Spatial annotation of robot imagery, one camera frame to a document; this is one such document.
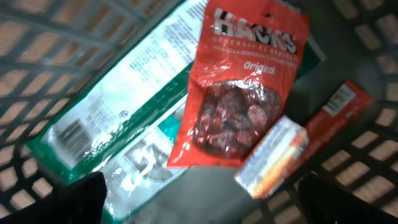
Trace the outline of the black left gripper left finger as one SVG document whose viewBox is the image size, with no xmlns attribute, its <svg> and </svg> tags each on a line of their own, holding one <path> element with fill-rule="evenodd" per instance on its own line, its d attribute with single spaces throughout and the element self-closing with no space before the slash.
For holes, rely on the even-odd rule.
<svg viewBox="0 0 398 224">
<path fill-rule="evenodd" d="M 102 172 L 70 184 L 1 219 L 1 224 L 100 224 L 107 188 Z"/>
</svg>

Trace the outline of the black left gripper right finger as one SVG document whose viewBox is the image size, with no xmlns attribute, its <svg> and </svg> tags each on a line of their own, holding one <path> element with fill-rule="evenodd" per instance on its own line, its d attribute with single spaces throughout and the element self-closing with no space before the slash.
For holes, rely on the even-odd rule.
<svg viewBox="0 0 398 224">
<path fill-rule="evenodd" d="M 397 224 L 397 217 L 313 173 L 299 182 L 298 198 L 311 224 Z"/>
</svg>

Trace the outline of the small orange white box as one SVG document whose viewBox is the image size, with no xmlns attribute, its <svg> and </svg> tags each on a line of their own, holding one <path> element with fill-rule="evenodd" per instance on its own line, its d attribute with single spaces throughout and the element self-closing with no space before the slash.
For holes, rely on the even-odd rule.
<svg viewBox="0 0 398 224">
<path fill-rule="evenodd" d="M 308 142 L 304 127 L 281 117 L 244 161 L 235 181 L 253 199 L 271 196 L 289 177 Z"/>
</svg>

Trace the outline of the red tube package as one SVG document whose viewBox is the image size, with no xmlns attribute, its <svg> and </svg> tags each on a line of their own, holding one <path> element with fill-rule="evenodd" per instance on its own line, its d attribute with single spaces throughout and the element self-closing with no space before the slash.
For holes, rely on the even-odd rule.
<svg viewBox="0 0 398 224">
<path fill-rule="evenodd" d="M 295 162 L 283 172 L 288 178 L 317 151 L 326 146 L 350 122 L 356 119 L 373 99 L 352 81 L 345 81 L 326 104 L 305 125 L 308 146 Z"/>
</svg>

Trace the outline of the red candy bag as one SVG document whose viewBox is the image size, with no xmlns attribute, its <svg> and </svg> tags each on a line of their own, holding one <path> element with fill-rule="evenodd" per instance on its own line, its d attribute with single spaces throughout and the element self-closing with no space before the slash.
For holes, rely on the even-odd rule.
<svg viewBox="0 0 398 224">
<path fill-rule="evenodd" d="M 280 1 L 208 1 L 169 168 L 240 166 L 280 118 L 309 19 Z"/>
</svg>

